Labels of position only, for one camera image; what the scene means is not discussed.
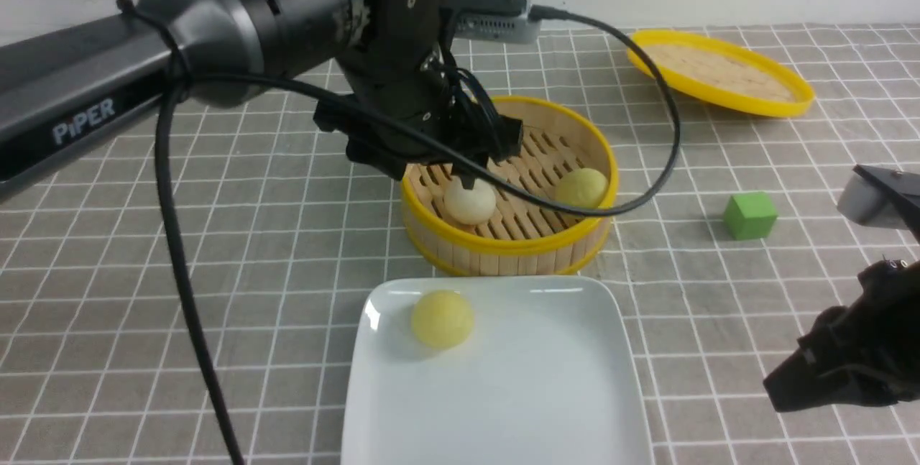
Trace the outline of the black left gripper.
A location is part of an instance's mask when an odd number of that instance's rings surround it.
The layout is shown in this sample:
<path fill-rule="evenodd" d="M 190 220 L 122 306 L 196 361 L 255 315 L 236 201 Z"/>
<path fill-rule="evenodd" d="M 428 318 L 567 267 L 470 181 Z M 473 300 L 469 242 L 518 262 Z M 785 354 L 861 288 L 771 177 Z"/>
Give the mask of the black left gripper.
<path fill-rule="evenodd" d="M 351 94 L 320 101 L 316 123 L 348 138 L 351 162 L 400 180 L 408 166 L 450 158 L 405 132 L 382 126 L 360 105 L 414 133 L 446 145 L 473 163 L 503 162 L 520 153 L 523 123 L 500 114 L 472 73 L 460 68 L 441 40 L 441 0 L 351 0 L 358 20 L 351 46 L 336 57 Z M 455 172 L 473 190 L 477 177 Z"/>

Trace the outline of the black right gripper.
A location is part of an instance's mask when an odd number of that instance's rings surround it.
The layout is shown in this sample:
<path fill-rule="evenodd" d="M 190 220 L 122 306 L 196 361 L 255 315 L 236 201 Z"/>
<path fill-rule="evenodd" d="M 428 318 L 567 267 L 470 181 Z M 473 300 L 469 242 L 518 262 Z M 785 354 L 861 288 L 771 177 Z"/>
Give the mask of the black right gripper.
<path fill-rule="evenodd" d="M 824 309 L 763 380 L 776 412 L 918 400 L 918 265 L 874 263 L 857 279 L 861 296 Z"/>

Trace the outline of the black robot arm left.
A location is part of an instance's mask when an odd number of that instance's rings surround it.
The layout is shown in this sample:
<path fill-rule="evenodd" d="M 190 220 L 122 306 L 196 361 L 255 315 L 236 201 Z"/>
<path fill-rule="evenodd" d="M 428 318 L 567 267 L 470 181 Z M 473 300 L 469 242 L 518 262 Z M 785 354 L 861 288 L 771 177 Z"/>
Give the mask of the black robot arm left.
<path fill-rule="evenodd" d="M 2 48 L 2 198 L 151 114 L 168 89 L 232 109 L 336 61 L 351 94 L 318 102 L 347 157 L 399 180 L 408 164 L 520 154 L 523 124 L 461 98 L 448 43 L 469 12 L 525 0 L 118 0 L 119 13 Z"/>

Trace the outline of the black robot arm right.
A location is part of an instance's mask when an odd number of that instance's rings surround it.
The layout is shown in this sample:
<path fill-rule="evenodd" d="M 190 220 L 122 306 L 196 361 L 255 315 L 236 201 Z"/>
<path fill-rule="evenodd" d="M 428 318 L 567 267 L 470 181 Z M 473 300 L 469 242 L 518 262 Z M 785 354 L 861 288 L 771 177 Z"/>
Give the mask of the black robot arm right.
<path fill-rule="evenodd" d="M 918 265 L 879 261 L 857 276 L 861 296 L 815 318 L 763 380 L 773 409 L 883 408 L 918 400 Z"/>

